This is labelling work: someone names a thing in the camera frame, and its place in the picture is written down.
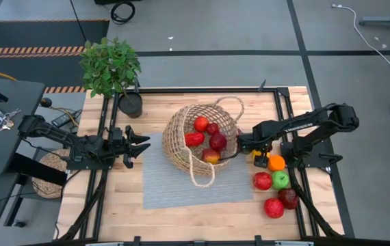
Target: gray placemat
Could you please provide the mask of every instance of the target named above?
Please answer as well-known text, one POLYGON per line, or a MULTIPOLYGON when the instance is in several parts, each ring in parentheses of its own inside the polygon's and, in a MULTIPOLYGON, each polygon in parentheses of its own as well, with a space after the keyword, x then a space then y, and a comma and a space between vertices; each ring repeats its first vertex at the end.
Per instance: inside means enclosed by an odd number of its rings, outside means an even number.
MULTIPOLYGON (((244 155, 238 155, 216 176, 209 188, 195 187, 188 173, 176 168, 161 146, 161 133, 148 135, 151 146, 144 152, 143 207, 169 208, 252 199, 252 186, 244 155)), ((199 184, 210 178, 196 176, 199 184)))

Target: gray floor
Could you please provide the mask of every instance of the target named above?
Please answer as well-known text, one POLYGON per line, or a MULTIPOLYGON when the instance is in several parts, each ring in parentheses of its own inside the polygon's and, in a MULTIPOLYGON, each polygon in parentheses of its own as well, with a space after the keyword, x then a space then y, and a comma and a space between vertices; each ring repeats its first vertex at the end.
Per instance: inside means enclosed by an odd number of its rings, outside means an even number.
MULTIPOLYGON (((92 0, 73 2, 80 18, 108 17, 108 10, 92 0)), ((334 10, 332 3, 353 8, 359 18, 390 16, 390 0, 294 0, 310 51, 368 50, 353 30, 352 13, 334 10)), ((298 50, 285 1, 144 0, 134 4, 133 20, 122 26, 110 23, 107 36, 126 38, 139 51, 298 50)), ((3 0, 0 6, 0 20, 63 18, 73 18, 65 0, 3 0)), ((359 29, 371 44, 390 49, 390 28, 359 29)), ((390 67, 377 56, 309 59, 322 104, 348 103, 361 119, 355 132, 332 138, 335 152, 344 156, 339 170, 356 237, 390 240, 390 67)), ((140 61, 142 86, 259 85, 264 79, 267 85, 307 85, 300 57, 141 57, 140 61)), ((49 97, 56 106, 78 109, 84 94, 49 97)), ((56 114, 44 109, 39 113, 48 120, 56 114)), ((46 140, 34 141, 56 147, 46 140)), ((19 151, 33 152, 29 146, 19 151)), ((28 213, 22 211, 19 217, 30 226, 0 226, 0 244, 49 241, 58 207, 50 202, 23 204, 28 213)))

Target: hazard stripe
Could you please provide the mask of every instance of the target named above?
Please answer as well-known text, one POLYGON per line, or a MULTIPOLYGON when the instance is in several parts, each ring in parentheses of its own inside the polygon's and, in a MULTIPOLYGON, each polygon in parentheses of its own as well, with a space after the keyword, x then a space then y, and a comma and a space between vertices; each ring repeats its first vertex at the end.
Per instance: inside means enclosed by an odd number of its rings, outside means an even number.
POLYGON ((82 86, 58 86, 44 89, 45 93, 80 93, 85 91, 86 89, 82 86))
MULTIPOLYGON (((0 23, 21 23, 21 22, 73 22, 77 21, 76 19, 65 19, 65 20, 0 20, 0 23)), ((83 19, 79 21, 110 21, 106 18, 96 18, 96 19, 83 19)))
POLYGON ((84 46, 2 47, 0 55, 7 55, 5 57, 78 56, 85 50, 84 46))
POLYGON ((26 58, 26 57, 63 57, 63 56, 80 56, 81 53, 54 53, 54 54, 11 54, 0 55, 0 58, 26 58))

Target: potted plant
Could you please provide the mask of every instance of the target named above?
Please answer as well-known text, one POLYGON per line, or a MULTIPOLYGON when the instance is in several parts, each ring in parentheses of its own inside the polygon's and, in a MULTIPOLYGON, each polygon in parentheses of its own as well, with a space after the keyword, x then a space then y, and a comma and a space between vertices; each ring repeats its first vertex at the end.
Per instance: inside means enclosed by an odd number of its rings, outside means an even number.
POLYGON ((127 88, 138 86, 138 72, 142 72, 140 62, 126 41, 119 42, 103 38, 100 44, 86 42, 86 51, 81 54, 79 62, 84 69, 84 88, 92 90, 91 97, 96 94, 111 98, 115 92, 120 96, 119 109, 131 118, 142 115, 142 97, 138 91, 128 92, 127 88))

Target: wooden table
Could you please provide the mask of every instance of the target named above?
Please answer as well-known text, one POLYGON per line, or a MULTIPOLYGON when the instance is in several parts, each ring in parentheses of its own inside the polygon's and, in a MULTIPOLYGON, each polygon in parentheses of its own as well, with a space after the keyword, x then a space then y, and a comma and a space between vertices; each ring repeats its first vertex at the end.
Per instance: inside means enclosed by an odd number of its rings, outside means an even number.
MULTIPOLYGON (((289 87, 294 115, 311 111, 311 102, 306 87, 289 87)), ((178 93, 143 94, 143 114, 138 119, 130 119, 118 111, 116 126, 122 129, 130 124, 137 134, 162 132, 168 120, 181 107, 192 103, 212 103, 224 94, 219 93, 178 93)), ((274 96, 269 93, 236 93, 245 104, 245 113, 238 122, 244 132, 264 120, 277 120, 274 96)), ((96 134, 103 98, 90 98, 87 93, 78 135, 96 134)), ((285 101, 282 100, 284 115, 285 101)), ((220 103, 231 115, 237 115, 240 107, 235 100, 220 103)), ((106 126, 112 101, 109 102, 106 126)), ((299 132, 306 135, 311 129, 299 132)), ((273 143, 272 153, 280 154, 279 142, 273 143)), ((254 167, 248 160, 248 181, 255 172, 262 169, 254 167)), ((90 172, 82 171, 66 186, 60 208, 58 223, 60 235, 76 220, 84 206, 90 172)), ((343 233, 340 215, 328 174, 320 169, 308 168, 307 175, 313 203, 334 230, 343 233)), ((261 235, 263 240, 299 239, 296 214, 286 210, 280 219, 267 218, 263 211, 263 201, 275 197, 276 191, 255 191, 253 199, 244 202, 225 204, 206 204, 176 208, 143 209, 142 155, 134 160, 134 168, 127 169, 121 158, 116 160, 109 172, 103 216, 101 219, 100 241, 132 241, 141 236, 142 241, 238 241, 254 240, 261 235)), ((311 235, 309 216, 303 207, 307 234, 311 235)), ((88 236, 92 234, 94 213, 88 224, 88 236)))

